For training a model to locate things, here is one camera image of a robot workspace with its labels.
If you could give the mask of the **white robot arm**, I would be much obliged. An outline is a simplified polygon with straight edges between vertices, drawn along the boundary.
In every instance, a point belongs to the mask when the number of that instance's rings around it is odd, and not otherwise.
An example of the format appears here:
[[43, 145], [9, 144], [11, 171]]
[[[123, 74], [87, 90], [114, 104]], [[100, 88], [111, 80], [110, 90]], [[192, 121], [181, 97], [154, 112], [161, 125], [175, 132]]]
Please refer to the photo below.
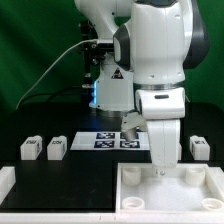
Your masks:
[[154, 173], [178, 161], [186, 69], [200, 64], [209, 38], [197, 0], [74, 0], [97, 33], [100, 76], [90, 108], [123, 117], [128, 141], [148, 135]]

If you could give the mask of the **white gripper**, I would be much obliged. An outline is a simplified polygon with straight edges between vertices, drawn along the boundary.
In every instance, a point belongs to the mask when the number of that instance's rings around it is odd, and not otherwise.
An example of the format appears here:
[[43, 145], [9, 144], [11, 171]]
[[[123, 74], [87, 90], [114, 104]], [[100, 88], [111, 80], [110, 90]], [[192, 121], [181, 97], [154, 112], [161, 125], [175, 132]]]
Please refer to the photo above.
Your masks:
[[185, 90], [137, 90], [136, 106], [146, 121], [152, 163], [156, 167], [175, 167], [180, 141], [180, 119], [185, 116]]

